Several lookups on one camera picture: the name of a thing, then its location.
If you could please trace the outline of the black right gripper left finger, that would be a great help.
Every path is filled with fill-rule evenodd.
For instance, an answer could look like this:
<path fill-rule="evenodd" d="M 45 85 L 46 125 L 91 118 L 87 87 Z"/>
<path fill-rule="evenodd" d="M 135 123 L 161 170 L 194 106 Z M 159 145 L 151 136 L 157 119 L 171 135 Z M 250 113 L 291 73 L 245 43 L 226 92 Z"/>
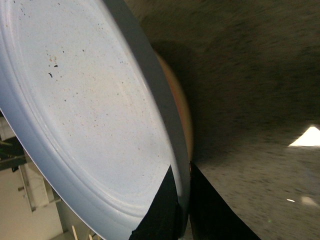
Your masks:
<path fill-rule="evenodd" d="M 130 240 L 177 240 L 181 237 L 181 207 L 172 167 L 165 177 Z"/>

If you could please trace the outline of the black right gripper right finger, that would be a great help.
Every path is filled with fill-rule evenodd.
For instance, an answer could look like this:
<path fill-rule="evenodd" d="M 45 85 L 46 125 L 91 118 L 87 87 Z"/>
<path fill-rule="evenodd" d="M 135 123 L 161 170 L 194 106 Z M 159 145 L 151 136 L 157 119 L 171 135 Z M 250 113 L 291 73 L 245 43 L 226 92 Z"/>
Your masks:
<path fill-rule="evenodd" d="M 189 220 L 195 240 L 258 240 L 195 163 L 190 163 Z"/>

